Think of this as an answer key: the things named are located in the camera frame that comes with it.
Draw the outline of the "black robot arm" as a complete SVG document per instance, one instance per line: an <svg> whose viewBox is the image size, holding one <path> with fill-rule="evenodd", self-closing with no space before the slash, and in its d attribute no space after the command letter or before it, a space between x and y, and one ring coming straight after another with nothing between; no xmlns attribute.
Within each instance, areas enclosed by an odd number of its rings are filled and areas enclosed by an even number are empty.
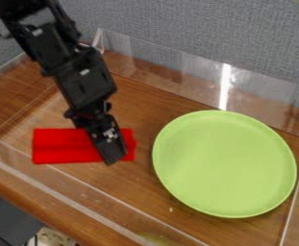
<svg viewBox="0 0 299 246"><path fill-rule="evenodd" d="M110 97L116 83L100 52L80 45L82 33L58 0L0 0L0 21L42 74L55 80L70 109L64 117L86 130L107 164L127 155Z"/></svg>

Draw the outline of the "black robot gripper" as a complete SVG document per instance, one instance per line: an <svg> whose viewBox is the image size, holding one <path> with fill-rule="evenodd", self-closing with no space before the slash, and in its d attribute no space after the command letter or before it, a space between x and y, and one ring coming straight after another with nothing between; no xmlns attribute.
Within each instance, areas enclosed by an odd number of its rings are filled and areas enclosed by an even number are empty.
<svg viewBox="0 0 299 246"><path fill-rule="evenodd" d="M99 156L107 165L127 154L126 142L115 118L110 115L111 96L116 83L100 52L83 48L56 66L47 66L43 74L52 77L68 104L64 117L76 127L84 127Z"/></svg>

